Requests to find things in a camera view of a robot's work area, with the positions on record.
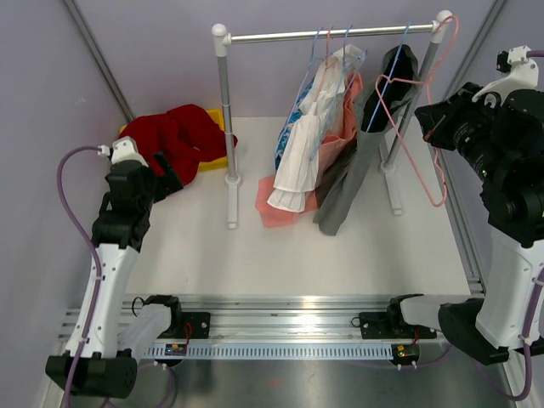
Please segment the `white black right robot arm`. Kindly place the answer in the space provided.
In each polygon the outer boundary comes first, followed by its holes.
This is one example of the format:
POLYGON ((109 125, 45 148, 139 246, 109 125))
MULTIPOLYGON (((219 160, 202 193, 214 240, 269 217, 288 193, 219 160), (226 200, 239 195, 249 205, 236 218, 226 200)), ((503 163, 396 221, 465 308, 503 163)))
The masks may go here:
POLYGON ((468 82, 448 99, 416 109, 425 140, 454 150, 482 183, 492 262, 485 295, 409 294, 383 312, 363 312, 365 338, 431 338, 442 334, 483 365, 508 360, 511 351, 539 355, 536 317, 543 269, 543 94, 517 89, 502 96, 468 82))

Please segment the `salmon pink skirt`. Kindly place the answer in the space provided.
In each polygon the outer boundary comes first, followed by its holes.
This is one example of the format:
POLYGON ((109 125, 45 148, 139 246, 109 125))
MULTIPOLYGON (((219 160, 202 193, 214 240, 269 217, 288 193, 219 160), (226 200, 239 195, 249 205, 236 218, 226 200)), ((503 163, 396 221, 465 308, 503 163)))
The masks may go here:
MULTIPOLYGON (((343 100, 343 120, 326 134, 319 148, 319 170, 315 187, 321 185, 324 173, 356 135, 354 98, 363 90, 363 82, 360 73, 353 74, 349 80, 350 84, 343 100)), ((281 210, 268 203, 274 181, 275 175, 261 178, 258 181, 258 193, 255 201, 255 208, 259 212, 263 226, 268 228, 293 224, 299 215, 299 212, 281 210)))

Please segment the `blue hanger salmon skirt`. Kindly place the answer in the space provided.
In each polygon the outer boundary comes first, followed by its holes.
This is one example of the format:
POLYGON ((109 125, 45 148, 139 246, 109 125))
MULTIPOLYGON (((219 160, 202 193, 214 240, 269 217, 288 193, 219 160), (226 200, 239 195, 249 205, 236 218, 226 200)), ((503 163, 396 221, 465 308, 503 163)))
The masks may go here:
POLYGON ((343 99, 349 86, 349 78, 359 69, 366 57, 366 51, 347 44, 351 29, 352 25, 343 32, 343 46, 331 54, 337 57, 337 63, 333 68, 331 81, 328 83, 329 87, 314 103, 315 74, 313 86, 299 106, 303 117, 310 120, 308 138, 312 142, 309 151, 311 161, 314 161, 318 156, 318 149, 326 134, 335 127, 339 117, 343 117, 343 99))

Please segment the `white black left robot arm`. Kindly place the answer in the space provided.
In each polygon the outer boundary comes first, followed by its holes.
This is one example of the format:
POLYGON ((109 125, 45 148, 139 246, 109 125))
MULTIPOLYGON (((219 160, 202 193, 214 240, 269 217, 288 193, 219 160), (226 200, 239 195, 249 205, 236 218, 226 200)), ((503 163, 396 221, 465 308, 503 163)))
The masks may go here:
POLYGON ((120 309, 128 278, 150 227, 153 204, 164 197, 160 182, 137 152, 100 146, 110 158, 109 185, 92 232, 84 234, 91 265, 82 307, 65 350, 48 357, 45 372, 64 391, 62 405, 75 396, 125 399, 133 390, 139 362, 155 341, 164 340, 164 355, 155 363, 171 371, 184 361, 190 340, 199 337, 196 322, 182 310, 178 297, 150 295, 124 330, 120 309))

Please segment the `blue wire hanger grey skirt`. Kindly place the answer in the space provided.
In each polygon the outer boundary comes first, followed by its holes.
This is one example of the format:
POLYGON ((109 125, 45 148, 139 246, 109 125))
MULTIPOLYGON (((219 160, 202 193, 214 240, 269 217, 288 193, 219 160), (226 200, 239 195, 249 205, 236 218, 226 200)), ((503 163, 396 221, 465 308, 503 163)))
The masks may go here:
MULTIPOLYGON (((405 38, 409 28, 405 28, 400 44, 396 49, 390 49, 383 57, 383 75, 393 78, 415 81, 417 76, 417 58, 408 45, 405 45, 405 38)), ((389 124, 387 112, 384 106, 388 108, 393 115, 400 108, 401 102, 412 89, 412 85, 407 82, 388 82, 387 79, 379 77, 377 90, 374 89, 364 108, 365 118, 361 124, 361 129, 367 133, 380 133, 385 130, 389 124)))

